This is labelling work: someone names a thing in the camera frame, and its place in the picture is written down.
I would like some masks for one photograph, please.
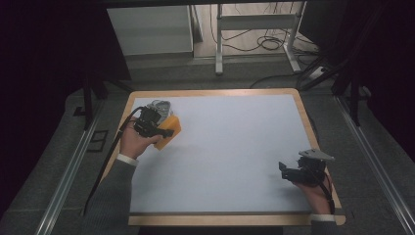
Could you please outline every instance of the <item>wooden table edge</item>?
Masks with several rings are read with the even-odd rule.
[[[252,95],[293,95],[298,111],[300,113],[301,121],[305,132],[310,142],[311,148],[319,149],[317,140],[312,129],[312,125],[308,119],[305,107],[302,103],[300,94],[294,88],[274,88],[274,89],[224,89],[224,90],[167,90],[167,91],[135,91],[129,95],[128,101],[122,114],[122,118],[118,125],[131,113],[132,106],[136,98],[149,97],[192,97],[192,96],[252,96]],[[104,178],[110,171],[117,153],[119,152],[119,143],[108,161],[104,170]],[[341,210],[342,206],[339,201],[338,194],[335,187],[333,187],[333,199],[337,210]],[[228,221],[231,224],[240,225],[305,225],[309,224],[309,214],[290,215],[290,214],[272,214],[272,215],[132,215],[129,219],[129,225],[223,225],[222,221]],[[342,225],[346,222],[344,215],[336,215],[336,222]]]

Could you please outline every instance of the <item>wrist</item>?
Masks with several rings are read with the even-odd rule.
[[[118,160],[122,161],[122,162],[125,162],[126,164],[129,164],[129,165],[137,166],[137,164],[138,164],[137,160],[131,159],[131,158],[129,158],[126,155],[123,155],[121,153],[119,153],[116,158]]]
[[[318,198],[310,201],[312,212],[314,214],[331,214],[330,204],[325,198]]]
[[[321,222],[335,222],[335,216],[333,214],[315,214],[313,213],[310,217],[312,221],[321,221]]]

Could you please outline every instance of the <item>metal stand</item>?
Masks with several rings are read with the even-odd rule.
[[[300,72],[300,66],[293,53],[293,43],[299,29],[302,9],[304,2],[300,3],[299,9],[295,14],[267,14],[250,16],[222,16],[221,4],[217,5],[217,43],[216,43],[216,67],[217,75],[223,74],[223,55],[222,55],[222,30],[244,30],[244,29],[273,29],[290,28],[288,42],[284,44],[284,50],[290,61],[294,72]]]
[[[356,126],[360,126],[359,120],[358,120],[358,102],[359,102],[359,74],[356,70],[357,63],[358,63],[358,57],[360,55],[360,51],[364,44],[367,41],[367,38],[374,28],[376,22],[378,21],[381,14],[384,12],[386,5],[388,4],[388,1],[384,2],[378,2],[374,4],[374,8],[372,11],[372,14],[370,14],[367,17],[367,20],[364,22],[364,27],[361,30],[359,36],[354,41],[354,45],[352,49],[350,50],[350,53],[346,57],[346,59],[341,62],[340,64],[336,65],[331,70],[324,72],[322,75],[317,77],[315,80],[308,82],[304,86],[297,86],[298,90],[304,91],[308,90],[311,87],[314,87],[315,85],[321,83],[322,81],[330,78],[332,75],[338,73],[339,77],[336,79],[335,83],[332,86],[332,93],[336,96],[343,95],[347,89],[347,87],[350,85],[350,103],[349,103],[349,112],[350,117],[356,124]],[[321,61],[314,66],[318,68],[318,66],[321,64]]]

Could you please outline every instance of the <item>aluminum rail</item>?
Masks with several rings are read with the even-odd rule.
[[[348,106],[346,104],[345,99],[340,97],[335,97],[336,101],[338,102],[339,106],[342,109],[342,113],[345,117],[345,120],[348,126],[351,129],[352,134],[356,138],[360,149],[363,152],[363,155],[366,158],[367,163],[372,168],[372,171],[378,180],[379,184],[381,185],[382,190],[384,191],[385,195],[387,196],[389,202],[392,205],[394,212],[396,213],[397,218],[399,219],[400,223],[403,226],[406,234],[415,234],[415,220],[414,216],[411,212],[411,209],[405,203],[402,195],[394,186],[393,182],[391,181],[388,173],[385,171],[384,167],[382,166],[381,162],[378,159],[375,151],[373,150],[372,146],[370,145],[369,141],[367,140],[363,130],[354,124],[354,121],[348,114]]]
[[[67,198],[70,186],[76,176],[79,166],[82,162],[86,148],[88,147],[89,141],[91,140],[92,134],[94,133],[98,119],[100,118],[101,111],[103,110],[105,101],[97,101],[94,119],[87,130],[82,134],[76,149],[70,158],[70,162],[65,169],[65,172],[55,190],[52,199],[40,220],[39,226],[36,229],[36,235],[51,234],[53,227],[55,226],[56,220],[58,219],[59,213],[61,212],[62,206],[64,205],[65,199]]]

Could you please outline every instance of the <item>black cable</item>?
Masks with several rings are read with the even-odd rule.
[[[126,127],[126,126],[128,125],[128,123],[130,122],[130,120],[131,120],[132,116],[133,116],[135,113],[137,113],[137,111],[142,110],[142,109],[143,109],[142,107],[138,107],[138,108],[136,108],[133,112],[131,112],[131,114],[130,114],[130,115],[129,115],[126,119],[125,119],[125,121],[122,123],[121,127],[119,128],[118,133],[116,134],[116,137],[115,137],[115,139],[114,139],[114,141],[113,141],[113,144],[111,145],[111,148],[110,148],[110,150],[108,151],[107,156],[106,156],[106,157],[105,157],[105,159],[104,159],[103,166],[101,167],[101,170],[100,170],[100,172],[98,173],[97,179],[95,180],[95,183],[94,183],[94,185],[92,186],[92,189],[91,189],[91,192],[89,193],[88,199],[86,200],[85,207],[84,207],[84,209],[83,209],[83,213],[84,213],[84,214],[86,213],[86,209],[87,209],[87,206],[88,206],[89,201],[91,200],[92,196],[94,195],[95,191],[96,191],[96,190],[97,190],[97,188],[98,188],[98,185],[99,185],[99,184],[100,184],[100,182],[101,182],[101,178],[102,178],[102,176],[103,176],[103,174],[104,174],[104,171],[105,171],[105,168],[106,168],[106,166],[107,166],[107,164],[108,164],[108,161],[110,160],[111,156],[113,155],[114,149],[115,149],[116,145],[118,144],[118,141],[119,141],[119,139],[121,138],[122,133],[123,133],[123,131],[124,131],[125,127]]]
[[[321,63],[323,63],[325,58],[326,58],[325,56],[320,55],[319,57],[317,57],[317,59],[312,61],[310,65],[308,65],[308,67],[303,71],[301,75],[299,75],[299,77],[297,78],[297,83],[296,83],[297,90],[300,90],[301,83],[305,81],[312,74],[313,69],[315,69]]]
[[[281,5],[280,5],[280,14],[281,14],[281,9],[283,8],[283,5],[284,5],[284,2],[281,2]]]
[[[299,41],[303,41],[303,42],[306,42],[306,43],[309,43],[309,44],[316,45],[314,42],[307,41],[307,40],[301,39],[301,38],[299,38],[299,37],[296,37],[296,39],[297,39],[297,40],[299,40]]]
[[[225,41],[230,40],[230,39],[234,39],[235,37],[239,37],[239,36],[241,36],[241,35],[243,35],[243,34],[245,34],[245,33],[249,32],[249,31],[251,31],[251,30],[252,30],[252,29],[248,29],[248,30],[246,30],[246,31],[243,31],[243,32],[241,32],[241,33],[239,33],[239,34],[235,35],[235,36],[231,36],[231,37],[228,37],[228,38],[224,38],[224,37],[223,37],[223,35],[222,35],[222,39],[223,39],[223,40],[225,40]]]
[[[236,3],[235,3],[235,10],[239,13],[239,15],[242,15],[242,14],[239,12],[238,8],[236,7]]]
[[[273,12],[275,13],[276,11],[277,11],[277,4],[275,5]],[[216,39],[214,38],[213,27],[212,27],[212,22],[211,22],[211,5],[209,6],[209,19],[210,19],[210,33],[211,33],[211,37],[212,37],[213,41],[215,43],[217,43]],[[246,30],[244,32],[241,32],[241,33],[239,33],[239,34],[237,34],[235,36],[229,37],[229,38],[224,38],[223,36],[221,38],[223,40],[230,40],[230,39],[233,39],[235,37],[238,37],[238,36],[240,36],[242,34],[245,34],[245,33],[249,32],[249,31],[251,31],[251,29]],[[268,30],[265,31],[265,34],[263,36],[259,37],[256,40],[257,46],[254,47],[254,48],[251,48],[251,49],[241,49],[241,48],[237,48],[235,46],[228,45],[228,44],[222,44],[222,46],[224,46],[224,47],[230,47],[230,48],[233,48],[235,50],[243,51],[243,52],[250,52],[250,51],[253,51],[253,50],[258,49],[259,47],[262,47],[263,49],[268,50],[268,51],[278,50],[279,48],[281,48],[284,45],[285,40],[287,39],[287,33],[288,33],[288,31],[287,30],[284,30],[284,31],[286,32],[286,34],[285,34],[283,40],[281,40],[281,39],[279,39],[277,37],[267,36],[266,33],[268,32]],[[267,46],[264,45],[266,42],[277,43],[277,46],[275,48],[267,47]]]
[[[281,76],[294,76],[294,75],[296,75],[296,74],[295,74],[295,73],[293,73],[293,74],[285,74],[285,75],[270,75],[270,76],[266,76],[266,77],[263,77],[263,78],[261,78],[261,79],[259,79],[259,80],[255,81],[253,84],[251,84],[251,85],[250,85],[250,89],[253,89],[253,87],[254,87],[256,84],[258,84],[258,83],[260,83],[260,82],[262,82],[262,81],[264,81],[264,80],[267,80],[267,79],[271,79],[271,78],[274,78],[274,77],[281,77]]]
[[[315,121],[311,117],[311,115],[308,113],[308,111],[305,111],[305,113],[307,114],[308,119],[310,120],[311,128],[314,130],[314,135],[315,135],[315,138],[317,139],[317,143],[320,143],[320,137],[319,137],[319,134],[318,134],[318,131],[317,131],[317,126],[315,125]]]
[[[268,3],[268,6],[266,6],[265,10],[263,10],[263,14],[265,14],[266,10],[271,6],[271,3]]]
[[[290,13],[293,10],[294,2],[291,3]]]

